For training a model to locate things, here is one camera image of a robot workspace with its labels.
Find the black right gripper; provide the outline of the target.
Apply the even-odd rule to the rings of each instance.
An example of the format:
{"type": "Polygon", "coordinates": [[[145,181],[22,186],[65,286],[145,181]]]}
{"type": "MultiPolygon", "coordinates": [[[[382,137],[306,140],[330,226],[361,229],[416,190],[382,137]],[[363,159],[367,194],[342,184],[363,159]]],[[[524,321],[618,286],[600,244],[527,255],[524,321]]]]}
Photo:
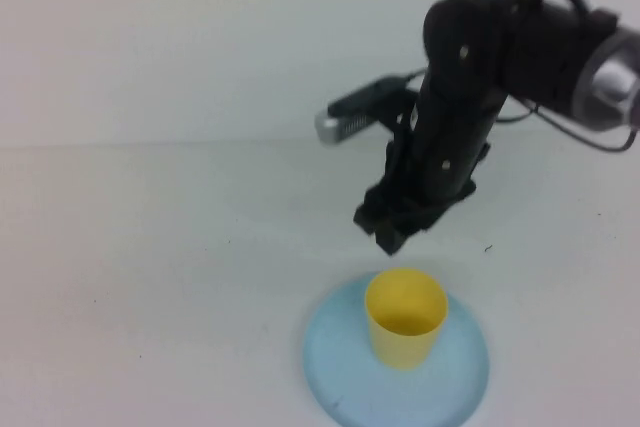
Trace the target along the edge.
{"type": "Polygon", "coordinates": [[[426,231],[476,191],[476,115],[424,118],[415,128],[407,114],[393,117],[384,174],[369,188],[353,222],[387,254],[426,231]]]}

